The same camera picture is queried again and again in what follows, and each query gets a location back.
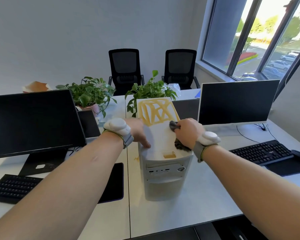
chair backrest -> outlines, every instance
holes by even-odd
[[[109,58],[112,81],[116,88],[119,86],[130,86],[134,83],[141,85],[139,50],[109,50]]]
[[[197,52],[192,49],[169,49],[166,51],[164,82],[190,87],[195,72]]]

person's left hand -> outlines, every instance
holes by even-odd
[[[147,141],[146,134],[143,130],[143,121],[141,119],[129,118],[125,119],[125,122],[131,128],[131,135],[134,138],[134,142],[140,142],[145,148],[150,148],[151,145]]]

window frame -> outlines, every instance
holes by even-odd
[[[208,22],[208,26],[205,32],[205,38],[204,38],[204,43],[203,43],[203,48],[202,48],[202,54],[200,57],[200,60],[205,63],[208,64],[209,66],[211,66],[212,68],[218,70],[219,72],[227,75],[228,77],[234,79],[235,81],[239,81],[236,77],[233,76],[233,73],[235,71],[235,68],[237,66],[237,62],[240,58],[241,52],[243,50],[244,44],[247,40],[247,37],[249,36],[249,32],[251,30],[251,27],[253,25],[253,22],[256,18],[257,12],[259,11],[259,7],[261,4],[262,0],[253,0],[251,7],[249,9],[248,12],[248,16],[247,19],[244,23],[243,29],[241,31],[241,34],[239,36],[238,39],[238,43],[235,47],[235,50],[233,52],[230,64],[228,66],[227,71],[223,71],[220,68],[210,64],[209,62],[204,60],[204,50],[207,44],[207,40],[208,40],[208,36],[210,33],[210,27],[211,27],[211,23],[212,23],[212,19],[214,16],[214,12],[216,9],[216,3],[217,0],[213,0],[212,3],[212,8],[211,8],[211,13],[210,13],[210,17],[209,17],[209,22]],[[289,2],[290,8],[288,9],[288,11],[285,13],[283,19],[281,20],[280,25],[278,26],[267,50],[264,53],[264,56],[262,58],[262,60],[260,61],[259,66],[256,69],[256,76],[263,79],[263,80],[269,80],[268,77],[266,75],[264,75],[263,73],[263,69],[267,66],[268,64],[268,59],[271,57],[271,55],[273,54],[273,52],[275,51],[275,48],[277,47],[277,43],[279,42],[280,38],[282,37],[284,31],[286,30],[290,20],[293,17],[293,14],[295,13],[296,9],[299,7],[300,4],[300,0],[291,0]],[[287,72],[285,73],[285,75],[282,77],[280,84],[279,84],[279,88],[277,91],[277,94],[275,96],[275,99],[278,97],[279,93],[282,91],[282,89],[284,88],[284,86],[287,84],[287,82],[290,80],[290,78],[292,77],[293,73],[295,72],[295,70],[299,67],[300,65],[300,53],[299,55],[296,57],[295,61],[292,62],[291,66],[288,68]]]

green hedge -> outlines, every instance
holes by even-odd
[[[254,55],[254,56],[247,57],[247,58],[245,58],[245,59],[243,59],[243,60],[240,60],[240,61],[238,61],[237,65],[239,65],[239,64],[241,64],[241,63],[244,63],[244,62],[246,62],[247,60],[254,59],[254,58],[256,58],[257,56],[258,56],[258,54]]]

gray cloth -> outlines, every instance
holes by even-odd
[[[176,121],[170,121],[169,123],[169,127],[170,129],[174,132],[175,129],[180,129],[180,125],[177,125],[178,122]],[[191,149],[185,145],[183,145],[177,138],[174,141],[174,146],[176,147],[176,149],[180,149],[180,150],[185,150],[186,152],[191,151]]]

